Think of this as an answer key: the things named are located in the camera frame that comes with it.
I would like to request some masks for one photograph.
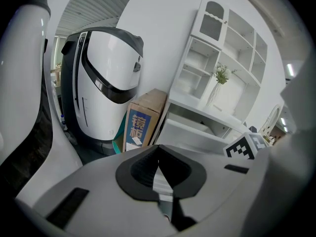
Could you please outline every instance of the fluorescent light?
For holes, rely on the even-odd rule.
[[[288,71],[289,71],[290,75],[293,77],[294,76],[294,72],[293,72],[292,64],[287,64],[287,68],[288,68]]]

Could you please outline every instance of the cabinet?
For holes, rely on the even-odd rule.
[[[167,125],[173,130],[225,139],[219,140],[223,143],[249,132],[243,123],[259,94],[267,53],[268,46],[256,29],[233,9],[202,0],[151,144],[167,114]],[[217,65],[235,72],[221,85],[212,105],[206,106],[217,83],[213,76]],[[167,129],[161,132],[158,142],[172,139]]]

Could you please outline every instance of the vase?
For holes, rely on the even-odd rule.
[[[218,96],[220,89],[221,89],[221,84],[218,82],[208,97],[207,104],[206,104],[207,106],[211,106],[211,104],[216,100],[216,97]]]

